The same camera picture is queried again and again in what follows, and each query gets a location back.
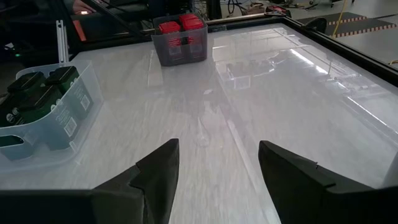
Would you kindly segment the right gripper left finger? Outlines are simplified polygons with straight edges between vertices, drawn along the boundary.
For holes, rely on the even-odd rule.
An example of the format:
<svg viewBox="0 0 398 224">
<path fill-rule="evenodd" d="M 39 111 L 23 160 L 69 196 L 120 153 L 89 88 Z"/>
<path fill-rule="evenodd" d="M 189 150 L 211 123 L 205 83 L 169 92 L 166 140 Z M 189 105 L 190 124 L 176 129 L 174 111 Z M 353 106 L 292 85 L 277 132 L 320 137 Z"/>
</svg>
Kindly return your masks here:
<svg viewBox="0 0 398 224">
<path fill-rule="evenodd" d="M 168 223 L 179 164 L 179 140 L 172 138 L 95 189 L 124 195 L 111 206 L 111 217 L 119 223 Z"/>
</svg>

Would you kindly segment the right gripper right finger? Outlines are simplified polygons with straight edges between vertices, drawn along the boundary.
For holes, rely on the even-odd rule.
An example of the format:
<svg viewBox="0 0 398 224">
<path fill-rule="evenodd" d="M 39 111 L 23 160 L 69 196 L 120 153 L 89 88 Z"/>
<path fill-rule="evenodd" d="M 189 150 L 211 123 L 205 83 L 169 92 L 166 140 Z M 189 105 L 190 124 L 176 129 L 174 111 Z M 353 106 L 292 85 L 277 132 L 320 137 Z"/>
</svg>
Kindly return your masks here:
<svg viewBox="0 0 398 224">
<path fill-rule="evenodd" d="M 317 223 L 331 178 L 316 162 L 270 141 L 259 143 L 262 176 L 282 223 Z"/>
</svg>

